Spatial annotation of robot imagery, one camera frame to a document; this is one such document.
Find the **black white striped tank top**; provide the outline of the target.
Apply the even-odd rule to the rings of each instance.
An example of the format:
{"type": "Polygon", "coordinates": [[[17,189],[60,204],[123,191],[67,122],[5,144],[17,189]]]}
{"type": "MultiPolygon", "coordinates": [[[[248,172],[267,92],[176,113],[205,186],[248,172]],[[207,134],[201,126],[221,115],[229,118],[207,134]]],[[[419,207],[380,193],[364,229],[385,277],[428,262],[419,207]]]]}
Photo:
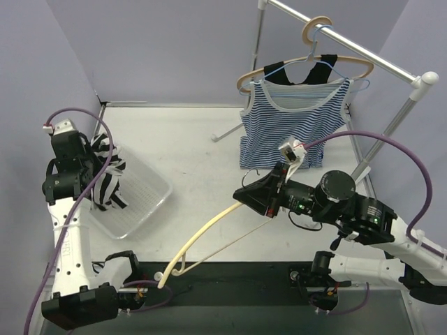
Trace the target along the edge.
{"type": "MultiPolygon", "coordinates": [[[[87,152],[95,155],[94,171],[92,179],[96,176],[102,165],[106,162],[110,153],[110,139],[106,133],[95,135],[87,144],[87,137],[82,134],[82,143],[87,152]]],[[[126,161],[119,155],[120,148],[112,146],[112,156],[105,172],[92,186],[86,198],[92,200],[95,208],[100,211],[109,209],[125,209],[129,204],[120,191],[120,178],[126,169],[126,161]]]]}

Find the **blue white striped tank top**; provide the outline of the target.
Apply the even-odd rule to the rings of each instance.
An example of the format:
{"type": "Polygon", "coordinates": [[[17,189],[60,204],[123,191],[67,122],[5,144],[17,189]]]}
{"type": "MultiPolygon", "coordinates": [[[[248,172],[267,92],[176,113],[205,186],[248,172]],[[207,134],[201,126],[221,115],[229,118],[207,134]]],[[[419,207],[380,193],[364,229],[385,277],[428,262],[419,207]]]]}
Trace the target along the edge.
{"type": "Polygon", "coordinates": [[[338,131],[350,120],[345,105],[352,84],[350,79],[293,86],[251,82],[250,104],[240,113],[245,131],[240,167],[269,170],[284,160],[279,146],[290,136],[310,143],[338,131]]]}

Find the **light blue wire hanger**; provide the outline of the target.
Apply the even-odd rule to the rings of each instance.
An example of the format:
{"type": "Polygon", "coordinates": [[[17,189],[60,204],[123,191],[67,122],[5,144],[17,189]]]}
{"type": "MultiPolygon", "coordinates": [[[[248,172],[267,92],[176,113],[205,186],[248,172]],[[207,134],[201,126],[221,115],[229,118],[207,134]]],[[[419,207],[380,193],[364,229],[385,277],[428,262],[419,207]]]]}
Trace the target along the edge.
{"type": "Polygon", "coordinates": [[[323,29],[332,29],[332,22],[327,17],[315,17],[311,20],[311,22],[308,22],[302,30],[302,42],[310,46],[308,55],[305,57],[273,63],[244,74],[237,80],[236,83],[239,93],[241,95],[248,95],[250,93],[249,83],[256,78],[266,80],[273,84],[294,86],[295,83],[290,81],[289,77],[287,76],[286,68],[288,66],[302,63],[313,64],[306,78],[301,81],[304,85],[328,83],[330,76],[337,72],[335,70],[335,65],[339,62],[364,66],[366,71],[363,74],[356,76],[355,79],[366,79],[367,76],[374,70],[374,64],[371,61],[352,56],[316,53],[316,48],[318,45],[316,35],[323,29]]]}

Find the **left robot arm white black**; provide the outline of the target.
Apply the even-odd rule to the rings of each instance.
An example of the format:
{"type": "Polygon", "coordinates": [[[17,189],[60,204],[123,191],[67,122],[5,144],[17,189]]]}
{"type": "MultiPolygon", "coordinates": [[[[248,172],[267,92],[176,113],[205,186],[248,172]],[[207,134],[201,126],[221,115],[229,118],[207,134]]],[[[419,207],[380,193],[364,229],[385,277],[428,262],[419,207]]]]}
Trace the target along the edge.
{"type": "Polygon", "coordinates": [[[117,317],[120,310],[136,311],[145,294],[120,293],[142,279],[133,251],[109,255],[94,273],[88,225],[94,221],[91,201],[82,194],[102,165],[86,137],[77,130],[57,131],[51,137],[55,157],[49,162],[43,193],[53,223],[56,260],[52,296],[42,302],[43,317],[65,330],[117,317]]]}

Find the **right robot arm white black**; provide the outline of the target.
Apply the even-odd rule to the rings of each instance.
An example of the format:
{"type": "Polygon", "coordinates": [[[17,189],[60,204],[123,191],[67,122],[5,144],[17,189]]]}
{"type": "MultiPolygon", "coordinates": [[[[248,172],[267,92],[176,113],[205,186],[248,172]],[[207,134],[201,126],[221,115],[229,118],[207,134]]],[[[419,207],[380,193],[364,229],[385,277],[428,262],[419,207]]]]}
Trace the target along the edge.
{"type": "Polygon", "coordinates": [[[237,189],[233,198],[262,216],[274,218],[286,209],[337,228],[329,251],[316,252],[310,268],[295,280],[301,290],[325,289],[309,295],[311,304],[332,310],[335,290],[354,282],[406,290],[427,304],[446,304],[446,256],[436,254],[440,247],[423,232],[407,233],[406,223],[390,207],[357,193],[345,172],[326,172],[312,187],[287,180],[288,170],[287,164],[276,164],[266,176],[237,189]]]}

